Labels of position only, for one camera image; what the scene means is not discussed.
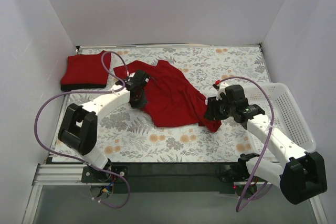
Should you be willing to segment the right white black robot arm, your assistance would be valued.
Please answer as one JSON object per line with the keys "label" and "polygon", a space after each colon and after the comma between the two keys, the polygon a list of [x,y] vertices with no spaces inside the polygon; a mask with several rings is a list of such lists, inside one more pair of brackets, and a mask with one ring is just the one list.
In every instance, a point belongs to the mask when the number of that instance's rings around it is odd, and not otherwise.
{"label": "right white black robot arm", "polygon": [[232,118],[276,159],[261,157],[261,151],[241,155],[237,173],[242,180],[257,176],[278,187],[294,205],[327,191],[324,159],[286,85],[218,82],[213,87],[217,95],[207,99],[204,117]]}

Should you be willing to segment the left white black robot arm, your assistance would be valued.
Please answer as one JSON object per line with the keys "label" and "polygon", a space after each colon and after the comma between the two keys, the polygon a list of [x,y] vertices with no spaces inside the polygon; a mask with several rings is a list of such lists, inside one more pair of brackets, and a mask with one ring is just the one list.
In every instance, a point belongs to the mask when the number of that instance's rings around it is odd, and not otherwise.
{"label": "left white black robot arm", "polygon": [[93,175],[100,182],[111,178],[111,161],[96,146],[98,123],[118,107],[130,104],[141,109],[148,103],[145,86],[150,76],[137,70],[124,80],[117,81],[107,94],[81,105],[70,104],[63,117],[58,139],[74,150],[87,164],[95,166]]}

